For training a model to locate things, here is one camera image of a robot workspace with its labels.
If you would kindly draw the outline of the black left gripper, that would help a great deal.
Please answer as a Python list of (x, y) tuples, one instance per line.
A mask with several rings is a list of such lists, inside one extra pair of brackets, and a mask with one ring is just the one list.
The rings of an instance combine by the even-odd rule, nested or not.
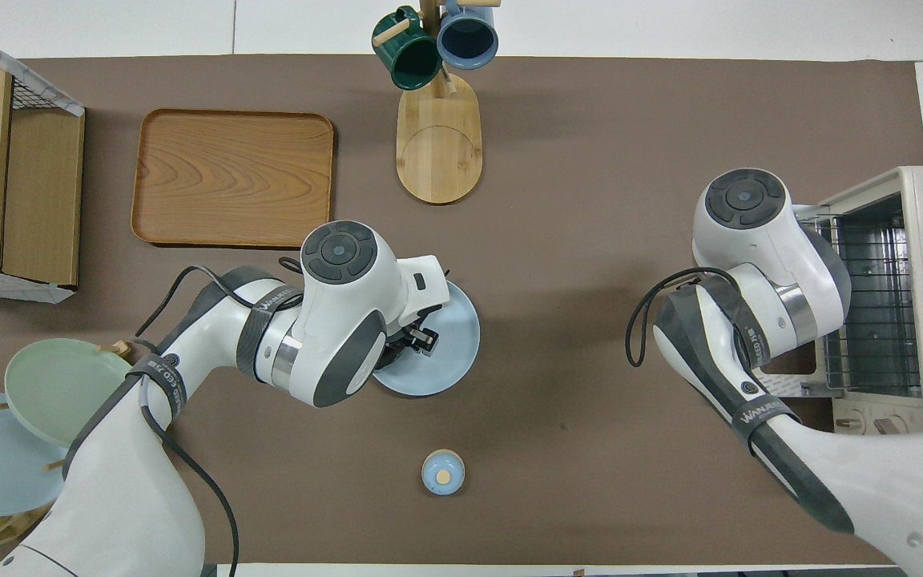
[(431, 357), (438, 343), (439, 332), (422, 328), (422, 322), (430, 314), (429, 311), (421, 312), (412, 324), (403, 325), (398, 333), (388, 337), (381, 357), (377, 361), (377, 369), (391, 365), (406, 349), (412, 349), (426, 357)]

